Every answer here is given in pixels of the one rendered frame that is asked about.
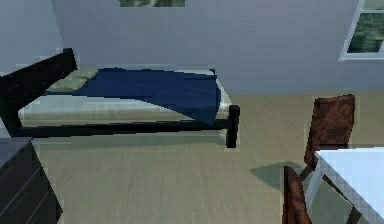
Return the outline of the white table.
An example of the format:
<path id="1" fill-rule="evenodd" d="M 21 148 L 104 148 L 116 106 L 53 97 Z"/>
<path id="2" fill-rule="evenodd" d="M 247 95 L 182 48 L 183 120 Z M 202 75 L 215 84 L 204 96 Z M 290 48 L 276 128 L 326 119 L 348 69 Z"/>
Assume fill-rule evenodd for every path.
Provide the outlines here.
<path id="1" fill-rule="evenodd" d="M 311 208 L 324 176 L 342 192 L 369 224 L 384 224 L 384 147 L 320 150 L 305 192 Z"/>

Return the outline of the brown chair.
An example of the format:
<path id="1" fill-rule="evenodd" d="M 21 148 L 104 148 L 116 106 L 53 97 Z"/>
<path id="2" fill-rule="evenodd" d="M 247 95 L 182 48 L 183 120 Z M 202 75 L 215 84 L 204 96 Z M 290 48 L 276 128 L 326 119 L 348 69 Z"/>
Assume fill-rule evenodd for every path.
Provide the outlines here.
<path id="1" fill-rule="evenodd" d="M 282 224 L 312 224 L 306 208 L 302 182 L 292 167 L 284 167 Z"/>
<path id="2" fill-rule="evenodd" d="M 306 167 L 299 175 L 301 181 L 315 170 L 318 159 L 315 152 L 348 147 L 354 125 L 355 96 L 352 94 L 317 98 L 304 154 Z"/>

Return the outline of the black chest of drawers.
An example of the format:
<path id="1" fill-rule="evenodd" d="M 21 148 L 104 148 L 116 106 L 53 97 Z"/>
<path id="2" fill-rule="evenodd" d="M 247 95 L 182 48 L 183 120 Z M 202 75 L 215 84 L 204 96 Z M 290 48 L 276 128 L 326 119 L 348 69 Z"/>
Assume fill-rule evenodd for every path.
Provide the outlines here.
<path id="1" fill-rule="evenodd" d="M 0 224 L 57 224 L 62 213 L 32 139 L 0 138 Z"/>

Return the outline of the green framed picture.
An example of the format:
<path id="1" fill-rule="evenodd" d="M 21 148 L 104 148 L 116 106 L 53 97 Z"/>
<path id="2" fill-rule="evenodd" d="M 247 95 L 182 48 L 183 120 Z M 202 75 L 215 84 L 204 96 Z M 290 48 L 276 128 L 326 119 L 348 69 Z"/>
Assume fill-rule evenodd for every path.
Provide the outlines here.
<path id="1" fill-rule="evenodd" d="M 119 0 L 120 7 L 185 7 L 186 0 Z"/>

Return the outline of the black frame bed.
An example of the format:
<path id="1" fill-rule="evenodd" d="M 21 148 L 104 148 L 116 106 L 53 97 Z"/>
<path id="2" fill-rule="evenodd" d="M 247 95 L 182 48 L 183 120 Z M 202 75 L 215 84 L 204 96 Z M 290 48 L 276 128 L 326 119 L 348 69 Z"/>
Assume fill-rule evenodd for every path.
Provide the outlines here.
<path id="1" fill-rule="evenodd" d="M 11 137 L 48 138 L 226 129 L 226 146 L 236 147 L 239 105 L 230 105 L 228 117 L 215 119 L 213 124 L 204 124 L 197 120 L 181 120 L 23 127 L 18 111 L 41 96 L 51 84 L 66 77 L 76 68 L 73 49 L 64 48 L 62 53 L 0 77 L 0 118 Z"/>

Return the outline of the dark blue blanket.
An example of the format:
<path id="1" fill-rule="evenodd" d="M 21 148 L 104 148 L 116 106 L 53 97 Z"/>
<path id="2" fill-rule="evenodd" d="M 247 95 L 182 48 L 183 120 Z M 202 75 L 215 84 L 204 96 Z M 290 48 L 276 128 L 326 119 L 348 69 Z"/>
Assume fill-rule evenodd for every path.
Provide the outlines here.
<path id="1" fill-rule="evenodd" d="M 104 68 L 72 95 L 140 100 L 212 125 L 221 101 L 216 80 L 215 74 Z"/>

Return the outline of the white frame window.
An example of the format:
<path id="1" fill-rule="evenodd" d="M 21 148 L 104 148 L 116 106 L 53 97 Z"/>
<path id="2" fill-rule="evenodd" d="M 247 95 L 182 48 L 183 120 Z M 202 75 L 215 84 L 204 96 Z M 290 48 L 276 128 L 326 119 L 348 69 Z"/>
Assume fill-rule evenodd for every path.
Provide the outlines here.
<path id="1" fill-rule="evenodd" d="M 359 0 L 339 61 L 384 61 L 384 0 Z"/>

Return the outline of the pale green pillow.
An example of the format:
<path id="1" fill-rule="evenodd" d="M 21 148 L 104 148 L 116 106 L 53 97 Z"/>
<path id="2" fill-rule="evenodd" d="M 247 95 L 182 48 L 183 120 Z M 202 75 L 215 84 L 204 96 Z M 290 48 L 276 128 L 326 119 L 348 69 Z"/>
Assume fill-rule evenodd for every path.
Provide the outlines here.
<path id="1" fill-rule="evenodd" d="M 79 69 L 71 72 L 65 78 L 56 81 L 49 92 L 72 92 L 80 89 L 89 79 L 97 74 L 97 69 Z"/>

